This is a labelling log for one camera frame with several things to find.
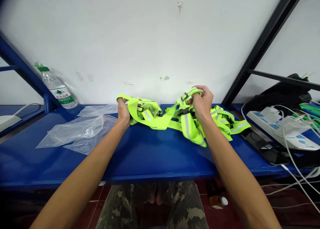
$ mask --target black bag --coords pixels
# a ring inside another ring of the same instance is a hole
[[[308,82],[308,78],[300,78],[298,74],[291,74],[288,78],[302,80]],[[272,105],[283,105],[292,110],[301,110],[300,103],[308,103],[311,100],[311,96],[308,93],[309,88],[297,86],[289,83],[278,82],[269,89],[265,90],[260,95],[256,95],[248,102],[244,110],[248,111],[262,111],[265,107]],[[283,108],[275,107],[278,110],[282,110],[284,115],[291,115],[292,113]]]

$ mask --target bottle label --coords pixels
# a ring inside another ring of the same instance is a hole
[[[61,104],[68,104],[74,102],[74,99],[66,87],[59,89],[50,89],[50,92],[58,99]]]

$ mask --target leg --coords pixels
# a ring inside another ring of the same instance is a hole
[[[103,205],[96,229],[137,228],[135,206],[150,201],[155,185],[113,185]]]
[[[209,228],[194,181],[158,183],[158,189],[161,202],[172,206],[167,228]]]

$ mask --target green bottle cap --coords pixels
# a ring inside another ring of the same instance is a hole
[[[48,67],[38,67],[40,72],[50,71]]]

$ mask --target person's left hand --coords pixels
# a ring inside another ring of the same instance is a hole
[[[117,123],[123,125],[126,129],[130,125],[130,113],[128,111],[128,107],[125,105],[125,102],[127,102],[127,99],[124,98],[118,98],[118,121]]]

